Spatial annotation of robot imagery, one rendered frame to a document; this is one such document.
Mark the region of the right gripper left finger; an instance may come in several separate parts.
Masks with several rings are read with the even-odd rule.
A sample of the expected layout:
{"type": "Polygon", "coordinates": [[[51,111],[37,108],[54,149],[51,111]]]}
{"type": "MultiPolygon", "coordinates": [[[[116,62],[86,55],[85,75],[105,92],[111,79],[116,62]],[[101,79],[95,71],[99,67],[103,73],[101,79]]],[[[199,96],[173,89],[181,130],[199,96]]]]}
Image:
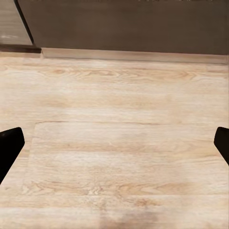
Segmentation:
{"type": "Polygon", "coordinates": [[[25,145],[20,127],[0,132],[0,184],[25,145]]]}

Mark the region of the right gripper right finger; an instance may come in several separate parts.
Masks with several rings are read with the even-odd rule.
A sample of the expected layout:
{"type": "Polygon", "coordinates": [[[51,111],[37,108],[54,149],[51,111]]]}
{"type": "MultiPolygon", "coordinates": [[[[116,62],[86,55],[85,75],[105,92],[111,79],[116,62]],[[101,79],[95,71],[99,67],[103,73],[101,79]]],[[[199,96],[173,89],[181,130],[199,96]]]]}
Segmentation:
{"type": "Polygon", "coordinates": [[[214,144],[229,165],[229,129],[228,128],[224,128],[224,127],[217,128],[215,138],[214,138],[214,144]]]}

